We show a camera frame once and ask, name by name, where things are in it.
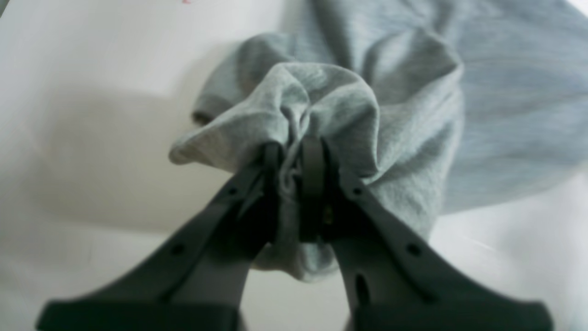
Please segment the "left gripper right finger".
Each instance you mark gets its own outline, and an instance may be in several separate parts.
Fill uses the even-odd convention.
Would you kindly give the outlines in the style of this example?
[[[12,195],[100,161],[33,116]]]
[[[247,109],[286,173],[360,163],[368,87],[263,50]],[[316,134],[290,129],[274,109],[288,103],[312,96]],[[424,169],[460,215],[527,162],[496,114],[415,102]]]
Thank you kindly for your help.
[[[328,143],[300,147],[300,240],[333,249],[353,331],[552,331],[544,304],[510,299],[458,271],[340,165]]]

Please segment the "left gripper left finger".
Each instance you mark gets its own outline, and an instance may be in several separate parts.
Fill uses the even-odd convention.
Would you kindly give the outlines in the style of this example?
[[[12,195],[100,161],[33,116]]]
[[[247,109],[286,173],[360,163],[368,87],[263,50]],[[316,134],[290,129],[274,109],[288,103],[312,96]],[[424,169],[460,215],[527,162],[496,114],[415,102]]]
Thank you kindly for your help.
[[[277,231],[278,143],[230,178],[199,214],[128,273],[52,300],[39,331],[241,331],[249,268]]]

